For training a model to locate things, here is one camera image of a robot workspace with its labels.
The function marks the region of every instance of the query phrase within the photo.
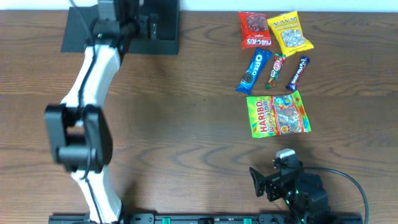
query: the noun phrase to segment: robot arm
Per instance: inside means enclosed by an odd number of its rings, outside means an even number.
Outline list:
[[[330,223],[330,224],[360,224],[361,216],[336,215],[328,203],[328,193],[323,188],[319,175],[304,172],[304,169],[324,170],[334,172],[357,182],[347,174],[337,170],[322,167],[304,167],[293,149],[283,149],[276,152],[273,159],[274,168],[278,173],[264,177],[260,172],[250,167],[249,171],[254,182],[257,197],[267,194],[270,202],[282,198],[291,211],[290,221],[285,223]],[[364,197],[366,213],[367,199],[363,189],[357,185]]]
[[[109,178],[112,139],[101,110],[120,65],[117,48],[103,44],[87,47],[85,61],[69,94],[61,105],[48,106],[45,112],[54,159],[71,172],[90,208],[90,220],[97,223],[116,222],[121,214],[122,203]],[[89,76],[83,88],[83,112],[78,114],[78,92],[86,74]],[[83,126],[84,134],[69,134],[68,128],[74,126]]]

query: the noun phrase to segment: black bracket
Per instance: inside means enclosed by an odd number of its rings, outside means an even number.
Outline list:
[[[100,1],[92,7],[81,7],[80,12],[95,38],[100,35],[104,39],[109,30],[112,33],[125,33],[120,27],[125,27],[129,34],[133,33],[134,37],[127,38],[128,42],[118,43],[119,49],[120,45],[123,46],[122,52],[178,54],[179,0],[145,0],[141,7],[134,2],[137,0]],[[129,10],[123,10],[124,5],[128,5]],[[83,52],[87,45],[87,34],[75,10],[71,7],[68,13],[62,52]]]
[[[89,224],[88,215],[52,215],[49,224]],[[115,224],[302,224],[287,213],[262,213],[259,215],[154,215],[133,213]],[[361,216],[340,215],[333,224],[362,224]]]
[[[88,156],[91,157],[89,170],[95,172],[101,172],[111,162],[112,137],[101,108],[87,105],[80,116],[76,108],[48,105],[44,118],[53,159],[67,171],[86,169]],[[68,128],[74,127],[80,118],[84,133],[69,133]]]

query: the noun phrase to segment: wooden table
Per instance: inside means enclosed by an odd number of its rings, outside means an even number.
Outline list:
[[[241,49],[236,12],[182,12],[178,56],[127,55],[104,112],[111,178],[129,211],[258,213],[287,210],[254,193],[249,166],[275,172],[276,151],[352,175],[371,223],[398,220],[398,15],[301,12],[315,46],[298,84],[312,132],[252,139],[246,96],[235,92],[254,49]],[[85,213],[83,194],[50,154],[43,113],[68,93],[83,54],[62,54],[65,11],[0,11],[0,223],[46,223]],[[274,53],[280,48],[270,48]],[[272,91],[284,94],[301,54]],[[357,188],[322,173],[336,212],[364,215]]]

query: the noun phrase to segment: oreo package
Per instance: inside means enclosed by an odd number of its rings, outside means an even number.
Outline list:
[[[271,56],[272,52],[268,50],[262,50],[260,48],[256,49],[256,52],[251,59],[249,68],[244,73],[241,83],[235,90],[250,95],[251,90],[260,76],[262,69]]]

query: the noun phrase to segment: black cable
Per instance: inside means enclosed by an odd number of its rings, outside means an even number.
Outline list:
[[[73,6],[73,10],[75,10],[75,12],[78,14],[78,17],[80,18],[80,23],[83,26],[86,34],[87,34],[87,39],[89,39],[90,43],[89,44],[93,44],[93,58],[91,60],[90,66],[88,67],[88,70],[86,72],[86,75],[83,78],[83,81],[81,82],[80,88],[78,90],[78,114],[81,115],[81,112],[83,111],[83,92],[85,89],[85,85],[87,83],[88,77],[90,76],[91,71],[93,70],[93,67],[96,63],[96,52],[95,52],[95,42],[94,42],[94,37],[93,34],[90,32],[90,29],[88,28],[88,23],[86,22],[85,18],[83,17],[83,14],[80,11],[80,8],[75,4],[74,0],[69,0],[70,4]],[[89,148],[89,153],[88,153],[88,157],[87,157],[87,167],[86,167],[86,171],[85,174],[83,175],[83,177],[81,178],[81,180],[85,180],[88,188],[90,190],[90,195],[91,195],[91,199],[93,200],[94,206],[95,206],[95,210],[97,212],[97,216],[99,218],[99,223],[103,224],[102,219],[101,219],[101,215],[100,215],[100,210],[98,209],[98,205],[96,203],[96,198],[94,195],[94,191],[93,188],[90,184],[90,181],[87,178],[87,175],[90,171],[90,165],[91,165],[91,151],[92,151],[92,146],[90,143],[90,148]]]
[[[89,122],[90,122],[90,121],[85,120],[85,121],[83,121],[83,124],[86,126],[86,125],[88,125]],[[94,195],[94,191],[93,191],[93,188],[92,188],[92,186],[91,186],[91,184],[90,184],[90,181],[89,181],[88,178],[87,178],[88,173],[89,173],[89,171],[90,171],[90,166],[91,166],[91,153],[92,153],[92,150],[93,150],[93,147],[92,147],[90,138],[87,138],[87,140],[88,140],[88,145],[90,146],[90,147],[89,147],[89,150],[88,150],[88,156],[87,156],[87,166],[86,166],[85,174],[83,175],[82,178],[80,178],[80,180],[85,180],[85,181],[86,181],[86,183],[87,183],[87,185],[88,185],[88,190],[90,190],[91,199],[93,200],[93,203],[94,203],[94,206],[95,206],[95,210],[96,210],[97,216],[98,216],[98,218],[99,218],[99,223],[100,223],[100,224],[103,224],[102,218],[101,218],[101,215],[100,215],[100,210],[99,210],[98,205],[97,205],[97,199],[96,199],[96,197],[95,197],[95,195]]]
[[[352,181],[352,183],[355,184],[355,186],[358,188],[358,190],[361,192],[362,198],[363,198],[363,202],[365,204],[365,220],[364,220],[364,224],[368,224],[369,221],[369,204],[368,204],[368,199],[366,198],[366,194],[365,191],[362,189],[362,187],[360,186],[360,184],[351,176],[349,176],[348,174],[345,174],[341,171],[335,170],[335,169],[330,169],[330,168],[324,168],[324,167],[288,167],[288,166],[284,166],[286,168],[289,169],[306,169],[306,170],[320,170],[320,171],[327,171],[327,172],[332,172],[335,174],[339,174],[342,175],[343,177],[349,179],[350,181]]]
[[[90,73],[93,70],[94,64],[96,62],[95,39],[94,39],[93,34],[90,32],[90,29],[88,28],[88,23],[86,22],[85,18],[83,17],[83,14],[81,13],[80,8],[75,4],[74,0],[69,0],[69,2],[74,7],[75,12],[78,14],[78,17],[80,18],[80,23],[86,31],[87,39],[89,39],[90,43],[93,44],[93,58],[91,60],[90,66],[88,67],[86,75],[84,76],[83,81],[81,82],[80,88],[78,90],[78,112],[80,113],[83,109],[83,92],[84,92],[88,77],[90,76]]]

